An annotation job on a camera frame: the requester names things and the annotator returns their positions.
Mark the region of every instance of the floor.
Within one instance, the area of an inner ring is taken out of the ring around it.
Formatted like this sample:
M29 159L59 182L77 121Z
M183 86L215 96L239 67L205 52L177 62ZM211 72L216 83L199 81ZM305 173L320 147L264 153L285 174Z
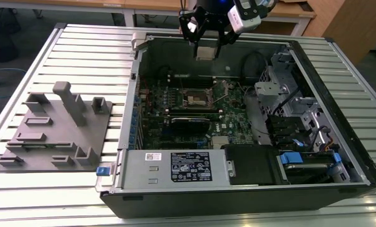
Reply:
M20 56L11 62L0 63L0 68L20 68L27 70L44 45L56 23L87 24L113 26L113 19L109 13L67 12L44 10L43 18L36 19L32 10L17 9L16 18L21 26L20 32L12 35L12 41L20 51ZM144 27L177 28L177 17L156 16L144 22L144 17L137 17L137 25ZM9 96L20 83L23 73L20 71L0 71L0 96ZM0 112L9 98L0 98Z
M48 38L57 22L89 25L113 25L112 16L108 13L43 11L43 18L36 19L32 10L19 9L17 20L21 31L12 35L12 40L19 48L20 57L11 62L0 63L0 68L20 68L27 70ZM177 28L177 18L156 16L149 18L151 23L137 16L137 25L144 27ZM376 56L368 54L357 69L376 90ZM0 71L0 96L9 96L23 78L19 71ZM0 112L9 98L0 98Z

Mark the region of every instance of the wooden table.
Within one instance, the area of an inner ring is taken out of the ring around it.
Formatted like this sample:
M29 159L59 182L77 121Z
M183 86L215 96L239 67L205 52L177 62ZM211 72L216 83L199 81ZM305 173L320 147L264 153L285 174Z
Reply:
M192 7L195 2L188 0L188 7ZM0 7L121 13L129 27L136 26L137 14L177 16L181 8L179 0L0 0ZM297 4L279 2L264 21L295 23L291 35L301 36L309 20L315 17L315 12L303 11Z

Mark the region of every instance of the barcode sticker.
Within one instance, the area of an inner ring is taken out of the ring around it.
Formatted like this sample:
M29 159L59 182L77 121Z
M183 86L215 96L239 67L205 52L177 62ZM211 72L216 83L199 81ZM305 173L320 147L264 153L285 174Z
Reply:
M161 161L161 153L145 153L145 161Z
M120 4L103 4L104 6L111 6L111 7L121 7Z

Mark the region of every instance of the sticker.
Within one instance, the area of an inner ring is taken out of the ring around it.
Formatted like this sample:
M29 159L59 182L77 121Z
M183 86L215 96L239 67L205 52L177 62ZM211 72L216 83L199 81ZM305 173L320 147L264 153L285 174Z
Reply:
M104 6L111 6L111 7L120 7L120 4L103 4Z
M309 18L313 18L313 17L315 17L313 15L307 15L307 14L300 14L299 16L300 16L300 17L309 17Z
M212 181L209 153L171 153L171 180L173 182Z
M145 153L145 161L161 161L161 153Z

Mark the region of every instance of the motherboard chip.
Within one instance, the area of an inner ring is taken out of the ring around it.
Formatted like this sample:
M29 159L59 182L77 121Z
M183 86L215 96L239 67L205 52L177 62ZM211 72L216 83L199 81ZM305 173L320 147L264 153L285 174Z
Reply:
M185 109L212 109L212 92L200 89L183 90L183 107Z

